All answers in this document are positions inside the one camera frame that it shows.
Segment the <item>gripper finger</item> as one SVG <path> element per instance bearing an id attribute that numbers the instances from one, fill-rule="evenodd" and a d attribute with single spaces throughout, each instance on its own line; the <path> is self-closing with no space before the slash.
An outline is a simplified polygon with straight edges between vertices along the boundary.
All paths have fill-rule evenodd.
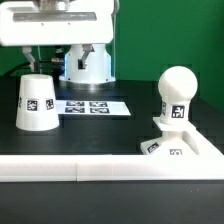
<path id="1" fill-rule="evenodd" d="M 22 52 L 26 59 L 28 60 L 30 64 L 30 68 L 33 72 L 39 71 L 39 62 L 35 59 L 35 57 L 32 55 L 32 47 L 31 46 L 23 46 Z"/>
<path id="2" fill-rule="evenodd" d="M 85 69 L 87 67 L 87 58 L 91 52 L 94 52 L 92 44 L 83 44 L 80 47 L 81 57 L 78 59 L 78 69 Z"/>

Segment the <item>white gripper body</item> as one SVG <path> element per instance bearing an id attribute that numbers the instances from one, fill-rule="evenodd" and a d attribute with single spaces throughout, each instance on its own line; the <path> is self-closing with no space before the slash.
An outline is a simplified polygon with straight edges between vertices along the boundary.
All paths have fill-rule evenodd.
<path id="1" fill-rule="evenodd" d="M 114 0 L 73 0 L 68 11 L 46 12 L 34 1 L 0 4 L 3 46 L 101 44 L 113 39 Z"/>

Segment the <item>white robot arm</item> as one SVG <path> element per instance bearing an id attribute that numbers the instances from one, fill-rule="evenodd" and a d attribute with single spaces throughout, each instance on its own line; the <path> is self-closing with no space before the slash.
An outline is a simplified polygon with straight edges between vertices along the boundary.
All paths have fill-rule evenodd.
<path id="1" fill-rule="evenodd" d="M 20 46 L 31 65 L 34 46 L 69 47 L 55 60 L 61 85 L 99 89 L 115 83 L 106 45 L 115 36 L 119 0 L 9 0 L 0 3 L 0 45 Z"/>

